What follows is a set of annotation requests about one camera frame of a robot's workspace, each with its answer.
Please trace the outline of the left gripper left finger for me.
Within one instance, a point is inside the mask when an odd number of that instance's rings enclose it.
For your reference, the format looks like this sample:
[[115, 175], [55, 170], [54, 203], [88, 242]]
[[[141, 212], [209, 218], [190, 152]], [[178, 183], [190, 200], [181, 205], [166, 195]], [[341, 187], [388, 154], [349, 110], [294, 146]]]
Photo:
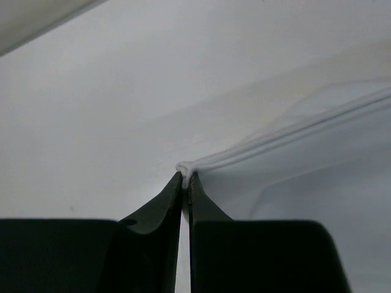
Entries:
[[173, 292], [181, 173], [122, 220], [1, 220], [2, 292]]

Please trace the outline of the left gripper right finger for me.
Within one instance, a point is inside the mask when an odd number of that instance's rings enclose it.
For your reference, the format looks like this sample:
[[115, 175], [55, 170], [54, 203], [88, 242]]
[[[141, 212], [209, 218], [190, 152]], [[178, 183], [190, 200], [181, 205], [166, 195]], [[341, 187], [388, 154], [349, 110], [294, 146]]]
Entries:
[[192, 292], [349, 292], [334, 241], [311, 220], [237, 221], [188, 187]]

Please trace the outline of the white skirt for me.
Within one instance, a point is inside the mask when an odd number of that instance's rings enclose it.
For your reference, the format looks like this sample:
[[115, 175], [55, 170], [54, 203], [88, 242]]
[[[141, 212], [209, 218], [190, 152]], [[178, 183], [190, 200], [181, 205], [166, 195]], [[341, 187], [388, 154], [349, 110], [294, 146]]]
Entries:
[[390, 291], [390, 79], [328, 85], [231, 149], [176, 166], [237, 220], [316, 220], [354, 292]]

